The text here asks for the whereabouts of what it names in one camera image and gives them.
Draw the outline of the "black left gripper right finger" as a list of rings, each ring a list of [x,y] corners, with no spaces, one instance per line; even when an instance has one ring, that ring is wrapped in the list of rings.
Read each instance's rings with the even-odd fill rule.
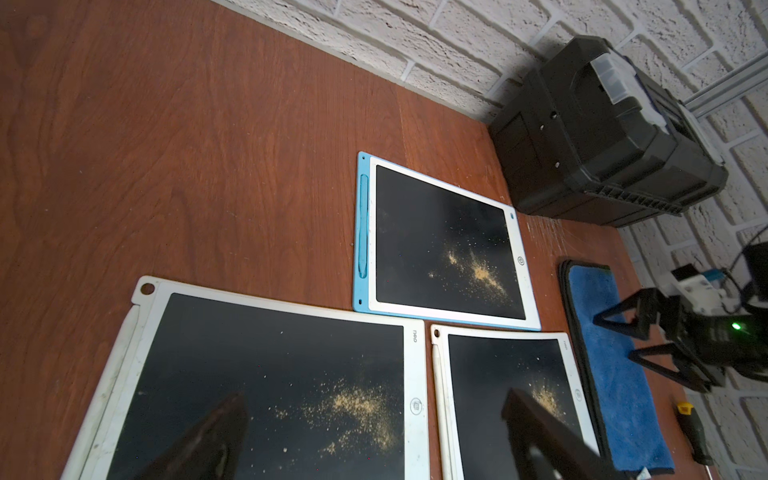
[[[525,391],[508,391],[501,416],[520,479],[541,479],[533,448],[563,479],[625,478]]]

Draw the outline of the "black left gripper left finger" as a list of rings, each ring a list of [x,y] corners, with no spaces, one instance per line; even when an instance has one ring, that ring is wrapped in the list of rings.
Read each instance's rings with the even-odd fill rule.
[[[247,428],[245,397],[233,393],[135,479],[234,479]]]

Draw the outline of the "small white drawing tablet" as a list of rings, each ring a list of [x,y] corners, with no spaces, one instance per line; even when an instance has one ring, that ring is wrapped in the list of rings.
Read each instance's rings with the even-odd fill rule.
[[[434,325],[431,340],[443,478],[518,478],[502,418],[512,388],[599,449],[567,334]]]

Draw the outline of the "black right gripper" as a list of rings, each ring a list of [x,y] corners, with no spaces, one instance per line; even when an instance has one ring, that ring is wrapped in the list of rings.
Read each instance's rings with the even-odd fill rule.
[[[682,297],[664,301],[656,288],[638,290],[596,314],[593,324],[646,341],[658,321],[668,343],[629,352],[632,362],[699,393],[726,386],[723,368],[754,381],[767,379],[767,309],[748,304],[744,314],[696,313]],[[668,356],[673,369],[651,361]]]

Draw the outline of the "blue microfiber cloth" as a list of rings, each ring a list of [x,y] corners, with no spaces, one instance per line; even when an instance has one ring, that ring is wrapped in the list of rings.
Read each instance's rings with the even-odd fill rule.
[[[645,372],[628,358],[633,341],[593,323],[620,301],[610,268],[564,260],[558,283],[600,454],[627,477],[673,474]]]

